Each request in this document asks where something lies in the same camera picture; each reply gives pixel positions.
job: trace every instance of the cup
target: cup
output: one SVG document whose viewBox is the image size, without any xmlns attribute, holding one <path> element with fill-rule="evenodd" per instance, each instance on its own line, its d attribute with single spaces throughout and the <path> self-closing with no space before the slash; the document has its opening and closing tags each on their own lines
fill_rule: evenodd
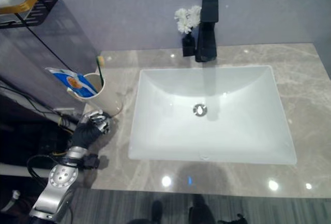
<svg viewBox="0 0 331 224">
<path fill-rule="evenodd" d="M 81 102 L 85 102 L 91 105 L 93 108 L 102 109 L 107 112 L 110 116 L 117 115 L 122 109 L 122 102 L 116 95 L 115 91 L 107 84 L 106 80 L 103 79 L 103 86 L 101 85 L 100 75 L 97 73 L 88 73 L 84 75 L 98 92 L 94 96 L 81 97 L 77 95 L 70 88 L 67 88 L 67 92 Z"/>
</svg>

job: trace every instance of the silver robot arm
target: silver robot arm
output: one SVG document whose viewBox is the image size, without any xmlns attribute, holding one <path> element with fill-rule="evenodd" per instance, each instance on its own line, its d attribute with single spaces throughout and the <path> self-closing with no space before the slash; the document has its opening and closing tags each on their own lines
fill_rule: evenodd
<svg viewBox="0 0 331 224">
<path fill-rule="evenodd" d="M 60 222 L 67 212 L 75 189 L 78 186 L 78 164 L 87 154 L 87 148 L 104 133 L 110 131 L 110 117 L 102 110 L 83 116 L 72 136 L 72 147 L 61 164 L 50 172 L 46 188 L 30 211 L 30 216 Z"/>
</svg>

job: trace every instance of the gray marble countertop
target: gray marble countertop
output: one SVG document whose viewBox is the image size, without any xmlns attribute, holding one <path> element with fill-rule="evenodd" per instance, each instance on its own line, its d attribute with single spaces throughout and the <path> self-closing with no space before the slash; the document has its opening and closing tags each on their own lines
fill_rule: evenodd
<svg viewBox="0 0 331 224">
<path fill-rule="evenodd" d="M 102 137 L 90 150 L 101 165 L 87 172 L 94 189 L 204 193 L 259 197 L 331 197 L 331 81 L 312 44 L 261 44 L 218 47 L 213 66 L 271 65 L 293 138 L 297 164 L 131 160 L 128 157 L 131 124 L 144 68 L 202 67 L 181 49 L 104 51 L 102 69 L 123 100 L 114 120 L 114 133 Z M 169 176 L 169 187 L 162 178 Z M 270 180 L 278 183 L 275 191 Z"/>
</svg>

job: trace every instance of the white rectangular sink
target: white rectangular sink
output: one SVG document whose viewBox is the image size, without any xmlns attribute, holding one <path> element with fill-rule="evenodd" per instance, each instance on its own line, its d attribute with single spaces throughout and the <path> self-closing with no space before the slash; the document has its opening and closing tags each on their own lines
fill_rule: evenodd
<svg viewBox="0 0 331 224">
<path fill-rule="evenodd" d="M 271 66 L 142 70 L 129 157 L 295 164 Z"/>
</svg>

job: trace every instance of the faucet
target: faucet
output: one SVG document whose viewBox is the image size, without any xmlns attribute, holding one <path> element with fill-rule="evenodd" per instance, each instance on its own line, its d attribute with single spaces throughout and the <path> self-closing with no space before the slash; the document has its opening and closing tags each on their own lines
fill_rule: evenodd
<svg viewBox="0 0 331 224">
<path fill-rule="evenodd" d="M 218 22 L 218 0 L 202 0 L 196 62 L 208 62 L 217 57 L 214 27 Z"/>
</svg>

